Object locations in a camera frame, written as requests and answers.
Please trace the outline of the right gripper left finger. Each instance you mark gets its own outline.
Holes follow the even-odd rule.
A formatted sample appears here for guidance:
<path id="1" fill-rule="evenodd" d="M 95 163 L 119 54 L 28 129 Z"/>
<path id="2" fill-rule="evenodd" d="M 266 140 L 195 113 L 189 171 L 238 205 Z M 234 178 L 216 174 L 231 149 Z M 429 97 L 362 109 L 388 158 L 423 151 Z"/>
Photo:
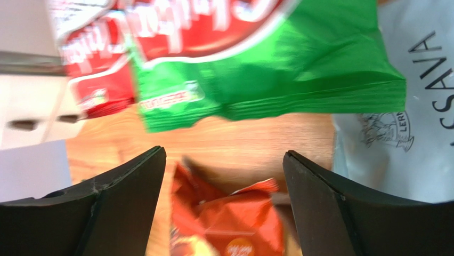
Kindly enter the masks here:
<path id="1" fill-rule="evenodd" d="M 42 198 L 2 202 L 1 255 L 145 255 L 165 167 L 155 146 Z"/>

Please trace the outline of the cream orange cassava chips bag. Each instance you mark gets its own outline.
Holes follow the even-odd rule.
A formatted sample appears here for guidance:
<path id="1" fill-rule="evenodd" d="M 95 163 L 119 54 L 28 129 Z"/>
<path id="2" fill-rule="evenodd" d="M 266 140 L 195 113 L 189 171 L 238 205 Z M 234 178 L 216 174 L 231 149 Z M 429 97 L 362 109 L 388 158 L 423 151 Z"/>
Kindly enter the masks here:
<path id="1" fill-rule="evenodd" d="M 227 194 L 176 164 L 171 190 L 170 255 L 283 255 L 283 224 L 271 202 L 274 178 Z"/>

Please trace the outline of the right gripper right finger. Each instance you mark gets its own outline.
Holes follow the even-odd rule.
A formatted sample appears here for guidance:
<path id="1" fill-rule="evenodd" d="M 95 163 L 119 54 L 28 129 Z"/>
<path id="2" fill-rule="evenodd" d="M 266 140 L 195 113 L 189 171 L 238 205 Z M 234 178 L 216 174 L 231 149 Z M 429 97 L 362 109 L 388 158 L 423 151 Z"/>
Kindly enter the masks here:
<path id="1" fill-rule="evenodd" d="M 290 150 L 283 171 L 303 255 L 453 255 L 453 202 L 366 187 Z"/>

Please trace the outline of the green Chuba chips bag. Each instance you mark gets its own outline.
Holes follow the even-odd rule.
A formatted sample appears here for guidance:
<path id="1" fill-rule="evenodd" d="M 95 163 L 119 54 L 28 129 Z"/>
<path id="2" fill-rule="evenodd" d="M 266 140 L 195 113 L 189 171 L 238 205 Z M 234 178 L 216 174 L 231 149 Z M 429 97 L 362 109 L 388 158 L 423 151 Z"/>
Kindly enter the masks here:
<path id="1" fill-rule="evenodd" d="M 376 1 L 128 1 L 149 132 L 287 113 L 402 111 Z"/>

